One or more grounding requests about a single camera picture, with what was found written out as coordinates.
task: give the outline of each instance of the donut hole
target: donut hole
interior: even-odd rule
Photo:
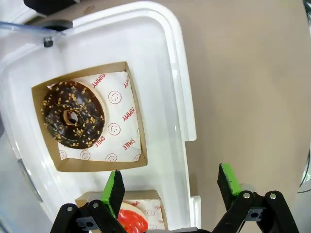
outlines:
[[[65,110],[63,117],[67,125],[74,125],[75,123],[78,122],[78,116],[76,115],[75,112],[70,112],[68,110]]]

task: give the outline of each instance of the beige tabletop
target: beige tabletop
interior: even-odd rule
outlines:
[[[50,16],[75,19],[131,0],[85,0]],[[157,0],[178,18],[197,129],[188,142],[192,195],[202,228],[225,212],[218,164],[231,163],[260,195],[278,190],[291,206],[311,136],[311,39],[302,1]],[[260,232],[255,223],[242,233]]]

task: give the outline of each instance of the chocolate donut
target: chocolate donut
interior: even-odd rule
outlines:
[[[42,114],[54,139],[74,149],[93,146],[104,128],[101,102],[88,87],[74,81],[49,87]]]

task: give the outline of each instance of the white plastic tray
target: white plastic tray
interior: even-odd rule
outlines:
[[[148,165],[122,170],[126,190],[155,189],[170,229],[190,226],[185,141],[195,140],[180,25],[165,7],[135,2],[79,18],[53,47],[27,44],[0,57],[0,110],[15,155],[22,158],[51,220],[59,207],[101,191],[110,172],[58,172],[35,115],[31,87],[106,63],[127,61],[141,108]]]

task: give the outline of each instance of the wire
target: wire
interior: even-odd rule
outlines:
[[[301,187],[301,185],[305,181],[305,179],[307,177],[307,174],[308,174],[308,171],[309,171],[309,166],[310,166],[310,150],[309,150],[309,153],[308,153],[307,163],[308,163],[308,165],[307,165],[307,169],[306,169],[306,174],[305,174],[304,178],[302,179],[299,187]],[[308,190],[305,190],[305,191],[301,191],[301,192],[298,192],[298,193],[306,193],[306,192],[309,192],[309,191],[311,191],[311,189],[308,189]]]

